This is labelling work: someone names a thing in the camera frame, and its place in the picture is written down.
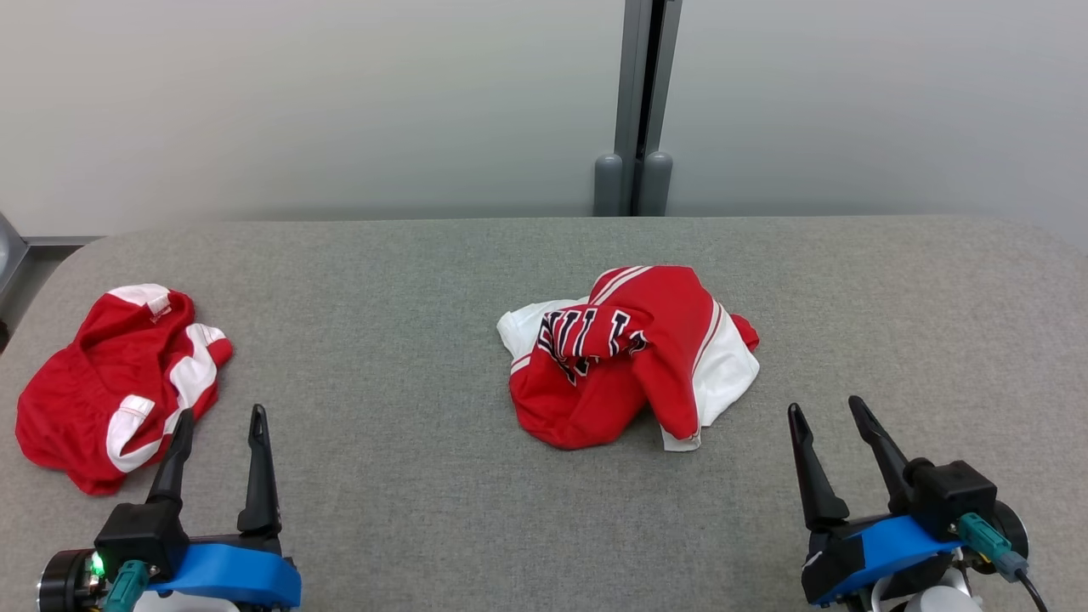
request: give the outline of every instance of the gray tablecloth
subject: gray tablecloth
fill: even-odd
[[[641,418],[560,452],[518,428],[495,322],[607,268],[693,266],[762,335],[762,371],[690,454]],[[65,261],[0,358],[0,599],[88,547],[151,470],[90,499],[21,454],[23,387],[114,286],[188,293],[235,356],[197,426],[183,522],[228,533],[246,424],[269,409],[283,542],[306,610],[804,610],[800,402],[854,515],[886,493],[846,396],[907,455],[964,458],[1024,518],[1051,609],[1088,600],[1088,260],[957,218],[242,223],[102,240]],[[988,612],[1030,609],[999,577]]]

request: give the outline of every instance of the red and white clothing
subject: red and white clothing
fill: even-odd
[[[759,371],[752,326],[678,266],[608,270],[588,297],[507,313],[498,333],[519,423],[560,449],[616,440],[648,401],[665,450],[695,450]]]
[[[162,458],[182,411],[199,419],[215,403],[215,376],[233,352],[195,315],[187,295],[158,284],[101,296],[18,399],[23,454],[92,495]]]

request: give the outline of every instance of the white side panel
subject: white side panel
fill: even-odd
[[[668,212],[984,212],[1088,250],[1086,24],[1077,0],[688,0]]]
[[[35,0],[0,17],[0,212],[588,215],[623,0]]]

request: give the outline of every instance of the green led light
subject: green led light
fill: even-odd
[[[102,563],[102,558],[98,556],[97,552],[90,555],[90,571],[96,576],[106,575],[106,564]]]

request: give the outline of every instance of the red fabric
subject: red fabric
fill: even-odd
[[[214,378],[208,383],[194,372],[207,374],[210,356],[214,376],[233,351],[222,332],[194,325],[195,309],[187,295],[159,285],[137,286],[158,287],[147,290],[153,302],[141,305],[103,295],[72,344],[46,362],[18,400],[15,437],[23,454],[42,467],[64,470],[88,494],[116,492],[135,467],[122,469],[108,452],[110,424],[119,412],[125,414],[118,415],[118,425],[126,417],[143,419],[127,442],[125,432],[118,431],[124,428],[114,428],[121,453],[158,443],[143,463],[158,462],[170,444],[175,413],[191,407],[199,419],[215,402]],[[171,381],[175,368],[177,380],[197,395],[195,401],[186,402]],[[153,407],[146,415],[134,412],[122,405],[129,396],[149,400]]]
[[[588,304],[546,314],[528,365],[515,362],[510,394],[534,437],[560,449],[606,444],[647,401],[675,438],[698,433],[692,372],[720,306],[690,268],[636,271],[610,270]],[[733,321],[754,348],[752,326]]]

